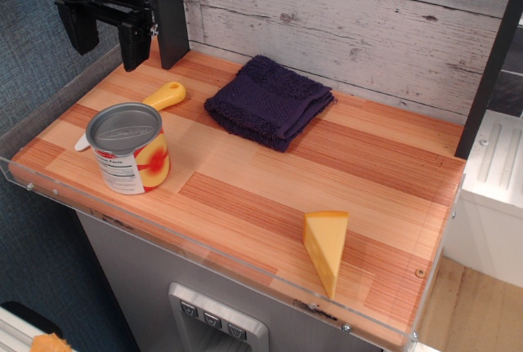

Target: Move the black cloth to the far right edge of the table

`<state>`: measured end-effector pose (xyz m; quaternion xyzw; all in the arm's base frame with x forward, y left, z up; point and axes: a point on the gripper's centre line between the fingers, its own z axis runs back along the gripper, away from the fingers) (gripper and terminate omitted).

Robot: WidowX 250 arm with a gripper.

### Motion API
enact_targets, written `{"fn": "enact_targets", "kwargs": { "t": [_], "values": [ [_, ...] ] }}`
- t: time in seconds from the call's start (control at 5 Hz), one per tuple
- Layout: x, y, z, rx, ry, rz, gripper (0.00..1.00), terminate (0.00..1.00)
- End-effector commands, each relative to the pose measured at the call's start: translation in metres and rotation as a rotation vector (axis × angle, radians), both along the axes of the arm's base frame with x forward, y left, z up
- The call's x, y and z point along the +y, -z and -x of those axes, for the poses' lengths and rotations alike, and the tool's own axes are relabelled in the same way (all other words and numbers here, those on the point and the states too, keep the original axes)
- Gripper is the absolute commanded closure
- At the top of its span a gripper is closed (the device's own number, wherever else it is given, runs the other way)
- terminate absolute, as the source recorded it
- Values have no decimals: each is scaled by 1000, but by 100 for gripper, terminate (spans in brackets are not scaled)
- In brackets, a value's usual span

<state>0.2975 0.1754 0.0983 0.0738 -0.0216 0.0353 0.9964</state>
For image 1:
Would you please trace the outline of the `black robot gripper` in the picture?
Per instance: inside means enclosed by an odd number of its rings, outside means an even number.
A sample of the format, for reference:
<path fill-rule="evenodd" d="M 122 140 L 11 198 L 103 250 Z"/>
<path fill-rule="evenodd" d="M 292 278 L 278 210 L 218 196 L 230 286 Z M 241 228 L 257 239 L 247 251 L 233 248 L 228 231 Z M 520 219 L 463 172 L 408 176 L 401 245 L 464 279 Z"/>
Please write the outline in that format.
<path fill-rule="evenodd" d="M 80 55 L 98 45 L 96 22 L 100 20 L 119 25 L 118 40 L 127 72 L 149 59 L 150 31 L 143 28 L 154 27 L 150 0 L 55 0 L 55 4 L 69 41 Z"/>

